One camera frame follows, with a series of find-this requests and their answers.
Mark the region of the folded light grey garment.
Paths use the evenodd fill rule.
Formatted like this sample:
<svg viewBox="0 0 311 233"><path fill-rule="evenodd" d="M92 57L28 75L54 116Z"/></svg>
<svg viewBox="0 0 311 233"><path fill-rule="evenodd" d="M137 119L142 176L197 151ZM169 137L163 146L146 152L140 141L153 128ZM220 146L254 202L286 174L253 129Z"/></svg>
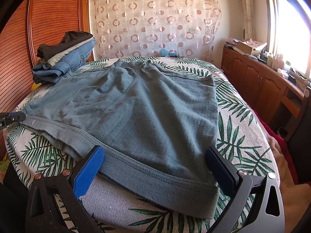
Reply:
<svg viewBox="0 0 311 233"><path fill-rule="evenodd" d="M47 60L48 66L56 65L56 63L59 62L65 55L67 55L68 53L70 53L73 50L76 50L78 47L80 47L86 43L89 43L92 40L95 40L95 38L94 37L89 38L85 41L82 41L81 43L78 43L78 44L73 45L72 47L69 47L68 49L66 49L60 53L55 54L54 56L52 56L50 59Z"/></svg>

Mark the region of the blue item behind bed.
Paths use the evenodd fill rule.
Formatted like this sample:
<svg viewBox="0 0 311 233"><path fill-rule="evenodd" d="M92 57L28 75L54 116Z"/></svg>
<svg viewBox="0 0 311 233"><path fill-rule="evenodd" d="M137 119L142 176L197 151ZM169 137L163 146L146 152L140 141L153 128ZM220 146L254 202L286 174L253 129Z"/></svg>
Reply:
<svg viewBox="0 0 311 233"><path fill-rule="evenodd" d="M177 57L179 57L179 54L177 52L169 52L165 48L162 48L162 49L160 49L159 56L160 57L174 57L174 58L177 58Z"/></svg>

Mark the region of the pink circle sheer curtain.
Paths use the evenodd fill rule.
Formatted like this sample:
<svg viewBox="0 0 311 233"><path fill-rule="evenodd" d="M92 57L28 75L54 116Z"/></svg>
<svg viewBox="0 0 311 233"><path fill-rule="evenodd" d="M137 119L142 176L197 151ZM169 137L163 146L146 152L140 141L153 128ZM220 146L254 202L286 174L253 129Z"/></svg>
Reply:
<svg viewBox="0 0 311 233"><path fill-rule="evenodd" d="M212 61L218 0L90 0L96 59L159 56Z"/></svg>

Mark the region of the palm leaf bed cloth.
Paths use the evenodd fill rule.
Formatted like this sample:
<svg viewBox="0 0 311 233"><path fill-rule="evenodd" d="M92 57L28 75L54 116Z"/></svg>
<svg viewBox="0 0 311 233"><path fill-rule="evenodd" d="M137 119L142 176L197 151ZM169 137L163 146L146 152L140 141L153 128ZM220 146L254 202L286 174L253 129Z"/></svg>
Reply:
<svg viewBox="0 0 311 233"><path fill-rule="evenodd" d="M212 76L219 112L219 152L251 175L277 173L273 153L258 119L216 66L189 58L154 57L151 62L180 74ZM12 166L24 188L31 186L37 173L53 176L75 165L70 156L19 124L5 130L1 139L7 149L1 162L1 176L7 176L7 169ZM213 219L186 216L152 204L104 179L96 179L90 193L81 200L103 232L206 232L214 223Z"/></svg>

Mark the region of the cardboard box on cabinet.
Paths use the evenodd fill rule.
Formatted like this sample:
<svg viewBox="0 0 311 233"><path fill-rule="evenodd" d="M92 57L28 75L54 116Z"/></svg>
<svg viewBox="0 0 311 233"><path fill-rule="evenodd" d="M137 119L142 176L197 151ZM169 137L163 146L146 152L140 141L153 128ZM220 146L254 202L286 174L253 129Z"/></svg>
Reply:
<svg viewBox="0 0 311 233"><path fill-rule="evenodd" d="M244 54L255 56L258 55L266 46L267 46L266 42L265 43L258 42L252 38L245 42L239 41L237 43L237 48Z"/></svg>

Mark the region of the folded black garment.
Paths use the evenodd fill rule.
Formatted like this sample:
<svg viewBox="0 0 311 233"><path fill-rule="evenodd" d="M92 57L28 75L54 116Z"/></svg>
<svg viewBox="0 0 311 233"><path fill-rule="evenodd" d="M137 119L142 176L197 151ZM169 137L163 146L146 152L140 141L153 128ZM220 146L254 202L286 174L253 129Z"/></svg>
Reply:
<svg viewBox="0 0 311 233"><path fill-rule="evenodd" d="M61 41L56 45L41 44L37 49L37 57L48 61L54 55L61 53L70 47L87 41L93 37L92 34L83 31L68 31L65 32Z"/></svg>

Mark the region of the folded blue jeans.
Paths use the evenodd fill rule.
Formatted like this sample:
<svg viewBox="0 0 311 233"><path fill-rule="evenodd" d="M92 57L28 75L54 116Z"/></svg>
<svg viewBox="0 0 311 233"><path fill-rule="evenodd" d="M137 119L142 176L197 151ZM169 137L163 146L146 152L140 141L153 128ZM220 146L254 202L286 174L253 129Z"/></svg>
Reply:
<svg viewBox="0 0 311 233"><path fill-rule="evenodd" d="M54 66L40 63L32 68L33 81L38 84L56 84L66 73L75 72L89 59L96 40L86 43L65 55Z"/></svg>

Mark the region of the grey-blue pants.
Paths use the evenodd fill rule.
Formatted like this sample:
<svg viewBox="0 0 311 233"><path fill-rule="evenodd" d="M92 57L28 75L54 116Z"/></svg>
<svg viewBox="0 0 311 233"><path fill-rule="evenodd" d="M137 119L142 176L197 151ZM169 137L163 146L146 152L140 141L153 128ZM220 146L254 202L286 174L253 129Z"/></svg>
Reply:
<svg viewBox="0 0 311 233"><path fill-rule="evenodd" d="M218 137L211 75L120 59L65 74L24 113L24 127L76 160L103 147L105 178L185 215L214 216L219 190L204 159Z"/></svg>

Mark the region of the yellow item beside bed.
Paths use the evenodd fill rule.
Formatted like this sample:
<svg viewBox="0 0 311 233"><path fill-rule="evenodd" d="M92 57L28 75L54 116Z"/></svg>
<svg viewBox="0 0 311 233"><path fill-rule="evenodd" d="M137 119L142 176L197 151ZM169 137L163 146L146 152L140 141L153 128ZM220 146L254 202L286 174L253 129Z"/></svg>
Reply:
<svg viewBox="0 0 311 233"><path fill-rule="evenodd" d="M41 86L41 83L38 83L38 84L34 83L31 87L31 91L36 90L39 86Z"/></svg>

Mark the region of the window with wooden frame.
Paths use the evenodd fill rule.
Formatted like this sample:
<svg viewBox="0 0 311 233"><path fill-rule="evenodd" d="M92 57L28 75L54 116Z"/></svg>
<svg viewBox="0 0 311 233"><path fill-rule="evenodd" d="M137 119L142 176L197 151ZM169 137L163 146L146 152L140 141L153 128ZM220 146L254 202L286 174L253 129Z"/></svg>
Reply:
<svg viewBox="0 0 311 233"><path fill-rule="evenodd" d="M310 80L310 30L288 0L267 0L269 52Z"/></svg>

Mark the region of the wooden louvered wardrobe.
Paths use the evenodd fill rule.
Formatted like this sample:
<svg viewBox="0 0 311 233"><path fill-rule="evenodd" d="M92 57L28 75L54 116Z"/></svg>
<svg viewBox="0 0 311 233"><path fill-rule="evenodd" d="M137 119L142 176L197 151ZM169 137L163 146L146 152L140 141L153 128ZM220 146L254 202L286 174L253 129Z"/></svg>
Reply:
<svg viewBox="0 0 311 233"><path fill-rule="evenodd" d="M68 31L90 31L89 0L21 0L1 31L1 112L31 91L41 44L56 45Z"/></svg>

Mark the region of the wooden sideboard cabinet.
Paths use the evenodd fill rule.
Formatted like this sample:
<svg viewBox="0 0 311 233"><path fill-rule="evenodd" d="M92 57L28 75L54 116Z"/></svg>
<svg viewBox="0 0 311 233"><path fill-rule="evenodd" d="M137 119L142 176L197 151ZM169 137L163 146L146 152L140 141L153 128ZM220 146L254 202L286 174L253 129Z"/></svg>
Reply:
<svg viewBox="0 0 311 233"><path fill-rule="evenodd" d="M224 46L221 68L244 101L272 130L290 131L304 94L269 66Z"/></svg>

